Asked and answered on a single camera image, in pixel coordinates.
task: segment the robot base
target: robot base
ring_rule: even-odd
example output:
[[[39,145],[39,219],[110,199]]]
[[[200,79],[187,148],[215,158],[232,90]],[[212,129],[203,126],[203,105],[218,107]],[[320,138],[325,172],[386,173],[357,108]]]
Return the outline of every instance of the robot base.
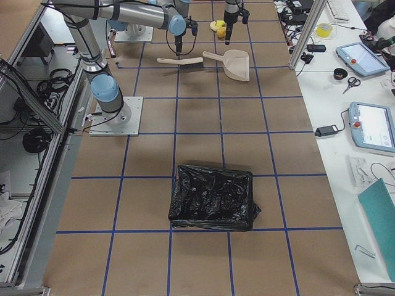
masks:
[[[141,111],[143,109],[143,97],[123,97],[123,100],[130,107],[131,118],[124,125],[109,126],[105,123],[94,126],[90,130],[91,136],[138,136],[140,129]],[[101,112],[99,104],[95,112]],[[104,119],[100,116],[94,117],[92,125],[102,123]]]
[[[151,42],[153,27],[146,27],[143,34],[137,36],[129,36],[124,31],[117,32],[115,36],[115,43],[138,43],[138,42]]]

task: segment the table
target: table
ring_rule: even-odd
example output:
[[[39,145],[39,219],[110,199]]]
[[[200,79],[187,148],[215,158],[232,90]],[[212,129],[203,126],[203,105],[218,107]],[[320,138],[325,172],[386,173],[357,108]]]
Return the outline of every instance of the table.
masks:
[[[341,25],[365,28],[351,0],[342,1],[342,4],[351,21]],[[330,21],[327,11],[324,10],[318,23],[328,22]],[[341,128],[343,123],[340,113],[346,110],[352,101],[386,105],[392,113],[395,113],[395,100],[391,92],[393,87],[389,71],[380,76],[360,78],[361,86],[352,88],[345,95],[342,95],[342,92],[347,87],[347,80],[336,81],[333,79],[332,73],[335,68],[346,68],[335,53],[336,47],[358,42],[361,32],[361,30],[337,28],[336,38],[319,42],[319,44],[326,46],[326,52],[313,53],[315,56],[313,61],[306,65],[298,76],[314,129],[334,124]],[[301,71],[303,65],[303,61],[298,63],[297,73]],[[347,71],[349,76],[357,76],[350,68],[347,68]],[[317,138],[317,143],[360,281],[362,283],[392,283],[364,210],[357,198],[364,188],[354,186],[347,158],[362,157],[368,164],[379,162],[386,167],[394,164],[395,161],[393,156],[372,154],[356,147],[352,141],[350,129],[347,128],[348,115],[345,117],[346,129],[344,131],[334,136]],[[391,182],[390,175],[384,170],[375,168],[375,173],[385,181]],[[376,258],[371,258],[356,250],[357,245],[376,253]]]

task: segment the trash bag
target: trash bag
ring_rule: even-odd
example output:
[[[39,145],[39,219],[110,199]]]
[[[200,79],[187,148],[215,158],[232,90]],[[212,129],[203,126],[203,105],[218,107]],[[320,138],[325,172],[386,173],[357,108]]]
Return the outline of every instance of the trash bag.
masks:
[[[259,213],[251,172],[178,166],[168,213],[174,227],[250,231]]]

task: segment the touchscreen tablet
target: touchscreen tablet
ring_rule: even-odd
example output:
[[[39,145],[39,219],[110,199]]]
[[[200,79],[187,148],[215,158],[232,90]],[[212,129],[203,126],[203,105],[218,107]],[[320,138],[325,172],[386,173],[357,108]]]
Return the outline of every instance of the touchscreen tablet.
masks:
[[[336,48],[336,53],[361,76],[383,73],[389,66],[362,43],[352,43]]]
[[[351,135],[357,146],[395,152],[395,129],[388,107],[353,102],[349,116]]]

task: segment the dustpan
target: dustpan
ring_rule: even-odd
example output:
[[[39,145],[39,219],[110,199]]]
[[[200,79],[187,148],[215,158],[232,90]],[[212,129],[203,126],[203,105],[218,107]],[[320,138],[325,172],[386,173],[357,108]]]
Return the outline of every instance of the dustpan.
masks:
[[[218,55],[204,51],[203,56],[223,62],[223,69],[227,77],[234,80],[249,81],[249,56],[247,52],[230,49],[224,55]]]

